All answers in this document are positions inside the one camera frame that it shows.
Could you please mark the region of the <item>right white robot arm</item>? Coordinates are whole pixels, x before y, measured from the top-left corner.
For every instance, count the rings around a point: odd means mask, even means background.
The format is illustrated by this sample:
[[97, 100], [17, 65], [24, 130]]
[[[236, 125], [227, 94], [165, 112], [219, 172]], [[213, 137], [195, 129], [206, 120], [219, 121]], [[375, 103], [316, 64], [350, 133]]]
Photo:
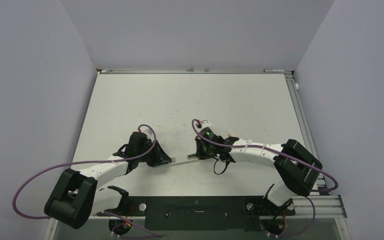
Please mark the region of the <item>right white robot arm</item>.
[[286, 143], [263, 144], [251, 140], [216, 135], [210, 127], [197, 131], [196, 157], [218, 159], [230, 163], [257, 164], [277, 170], [280, 180], [265, 194], [262, 207], [269, 214], [277, 213], [292, 197], [307, 197], [319, 177], [323, 165], [302, 144], [294, 139]]

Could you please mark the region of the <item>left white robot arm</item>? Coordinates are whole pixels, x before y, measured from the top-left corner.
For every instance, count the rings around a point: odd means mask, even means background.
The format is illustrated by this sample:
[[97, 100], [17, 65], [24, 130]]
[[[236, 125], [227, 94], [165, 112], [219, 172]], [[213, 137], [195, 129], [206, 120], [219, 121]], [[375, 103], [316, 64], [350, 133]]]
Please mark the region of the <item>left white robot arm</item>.
[[135, 131], [108, 162], [81, 170], [64, 170], [44, 206], [44, 213], [74, 229], [83, 226], [91, 215], [104, 211], [130, 214], [134, 209], [129, 192], [108, 183], [131, 173], [140, 163], [154, 168], [171, 162], [172, 158], [157, 140]]

